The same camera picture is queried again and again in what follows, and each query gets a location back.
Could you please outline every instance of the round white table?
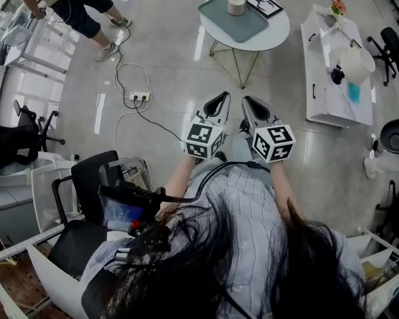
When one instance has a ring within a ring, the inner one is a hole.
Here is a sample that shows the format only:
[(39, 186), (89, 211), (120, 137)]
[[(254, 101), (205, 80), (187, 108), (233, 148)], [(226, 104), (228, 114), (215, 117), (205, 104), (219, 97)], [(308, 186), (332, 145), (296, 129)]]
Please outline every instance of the round white table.
[[(239, 87), (242, 89), (245, 88), (245, 84), (247, 83), (251, 71), (253, 70), (259, 53), (262, 51), (273, 49), (274, 47), (283, 43), (283, 41), (288, 37), (290, 31), (290, 20), (288, 19), (286, 12), (281, 11), (267, 20), (267, 22), (269, 23), (269, 27), (267, 27), (265, 30), (257, 33), (255, 36), (251, 37), (243, 43), (237, 43), (225, 31), (223, 31), (219, 26), (217, 26), (213, 21), (208, 19), (202, 13), (200, 13), (200, 18), (201, 24), (203, 25), (204, 29), (209, 35), (211, 35), (215, 39), (210, 48), (209, 55), (214, 56), (214, 53), (219, 51), (232, 51), (233, 58), (237, 67)], [(216, 51), (215, 47), (218, 43), (228, 46), (229, 49)], [(253, 52), (253, 56), (251, 57), (244, 82), (242, 81), (241, 74), (239, 73), (238, 61), (234, 51), (235, 49)], [(231, 74), (224, 66), (223, 69), (231, 76)]]

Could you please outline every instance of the picture frame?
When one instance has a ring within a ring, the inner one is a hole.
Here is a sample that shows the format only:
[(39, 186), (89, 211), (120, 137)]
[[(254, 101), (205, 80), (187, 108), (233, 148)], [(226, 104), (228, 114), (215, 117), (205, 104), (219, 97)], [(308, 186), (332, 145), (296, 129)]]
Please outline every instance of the picture frame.
[(274, 0), (246, 0), (254, 11), (258, 12), (262, 17), (266, 19), (271, 18), (275, 14), (284, 10)]
[(350, 42), (350, 47), (357, 47), (358, 49), (361, 49), (362, 47), (358, 44), (358, 42), (354, 39)]

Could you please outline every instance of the blue object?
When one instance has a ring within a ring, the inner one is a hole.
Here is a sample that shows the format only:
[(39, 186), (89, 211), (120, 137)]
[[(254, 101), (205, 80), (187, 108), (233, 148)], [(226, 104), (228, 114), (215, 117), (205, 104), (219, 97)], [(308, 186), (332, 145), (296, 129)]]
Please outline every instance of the blue object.
[(355, 102), (360, 102), (360, 86), (352, 84), (351, 82), (348, 83), (348, 96), (349, 98)]

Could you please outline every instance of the white desk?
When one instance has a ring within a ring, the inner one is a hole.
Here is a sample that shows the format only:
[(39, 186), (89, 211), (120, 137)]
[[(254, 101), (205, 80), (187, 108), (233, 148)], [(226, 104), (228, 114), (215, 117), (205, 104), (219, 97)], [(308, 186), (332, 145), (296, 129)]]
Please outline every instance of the white desk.
[(356, 24), (346, 19), (342, 32), (325, 23), (327, 9), (313, 5), (313, 10), (301, 25), (306, 68), (307, 120), (341, 128), (352, 125), (372, 125), (372, 100), (369, 78), (360, 87), (360, 101), (348, 96), (348, 82), (336, 85), (330, 71), (336, 66), (343, 49), (350, 48), (354, 39), (360, 46), (362, 40)]
[[(200, 15), (200, 18), (201, 24), (203, 25), (204, 29), (209, 35), (211, 35), (215, 39), (213, 45), (210, 48), (209, 55), (214, 56), (214, 53), (219, 51), (232, 51), (233, 58), (237, 67), (240, 88), (245, 88), (245, 84), (247, 83), (249, 75), (251, 74), (251, 70), (253, 70), (259, 53), (261, 51), (273, 49), (274, 47), (283, 43), (283, 41), (288, 37), (288, 34), (290, 32), (290, 20), (288, 19), (285, 11), (281, 11), (268, 19), (268, 28), (261, 31), (260, 33), (257, 33), (255, 36), (251, 37), (243, 43), (237, 43), (236, 41), (234, 41), (224, 30), (218, 27), (213, 21), (208, 19), (202, 13)], [(215, 51), (215, 47), (218, 43), (228, 46), (230, 49)], [(241, 75), (239, 73), (238, 61), (235, 56), (234, 49), (254, 52), (244, 81), (242, 81)], [(223, 68), (229, 75), (231, 75), (225, 67)]]
[(5, 65), (14, 66), (45, 78), (48, 78), (46, 73), (35, 70), (24, 64), (24, 62), (31, 61), (57, 72), (66, 73), (67, 70), (64, 68), (33, 55), (45, 27), (59, 36), (61, 36), (62, 33), (44, 20), (30, 19), (29, 14), (28, 8), (22, 4), (15, 12), (8, 30), (3, 35), (3, 42), (11, 46), (6, 57)]

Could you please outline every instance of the white cable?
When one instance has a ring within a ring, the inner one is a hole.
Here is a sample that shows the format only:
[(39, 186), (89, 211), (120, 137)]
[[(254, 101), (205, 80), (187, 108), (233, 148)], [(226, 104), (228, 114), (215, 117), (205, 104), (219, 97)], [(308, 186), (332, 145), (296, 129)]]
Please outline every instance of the white cable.
[[(117, 75), (118, 75), (118, 71), (119, 71), (123, 66), (125, 66), (125, 65), (138, 66), (138, 67), (142, 67), (142, 68), (144, 69), (145, 74), (146, 74), (146, 78), (147, 78), (147, 80), (148, 80), (148, 88), (149, 88), (149, 91), (150, 91), (150, 93), (151, 93), (151, 99), (150, 99), (150, 101), (149, 101), (149, 104), (148, 104), (145, 108), (143, 108), (142, 110), (138, 110), (138, 111), (127, 112), (126, 114), (121, 115), (121, 116), (119, 117), (119, 119), (117, 120), (117, 123), (115, 123), (115, 133), (114, 133), (115, 151), (116, 151), (117, 154), (118, 154), (120, 157), (122, 157), (122, 158), (132, 158), (133, 156), (124, 156), (124, 155), (122, 155), (122, 154), (118, 151), (118, 147), (117, 147), (117, 129), (118, 129), (118, 124), (120, 123), (121, 119), (123, 119), (123, 117), (125, 117), (125, 116), (128, 116), (128, 115), (130, 115), (130, 114), (137, 114), (138, 112), (141, 113), (141, 112), (147, 111), (147, 109), (149, 109), (149, 107), (150, 107), (151, 104), (152, 104), (153, 94), (152, 94), (151, 83), (150, 83), (148, 71), (147, 71), (146, 68), (144, 68), (142, 65), (134, 64), (133, 62), (125, 62), (124, 64), (121, 64), (119, 67), (117, 67), (117, 69), (116, 69), (116, 71), (115, 71), (115, 76), (114, 76), (114, 87), (115, 87), (115, 91), (117, 92), (117, 94), (118, 94), (120, 97), (129, 98), (129, 96), (123, 96), (123, 95), (120, 93), (120, 91), (118, 91), (118, 89), (117, 89)], [(150, 168), (148, 162), (146, 161), (146, 159), (144, 159), (143, 157), (141, 157), (141, 159), (144, 161), (144, 164), (146, 165), (146, 169), (148, 170), (148, 171), (147, 171), (147, 172), (148, 172), (148, 179), (149, 179), (149, 183), (150, 183), (150, 185), (151, 185), (151, 188), (152, 188), (152, 190), (155, 190), (155, 187), (154, 187), (154, 184), (153, 184), (152, 178), (151, 178), (151, 168)]]

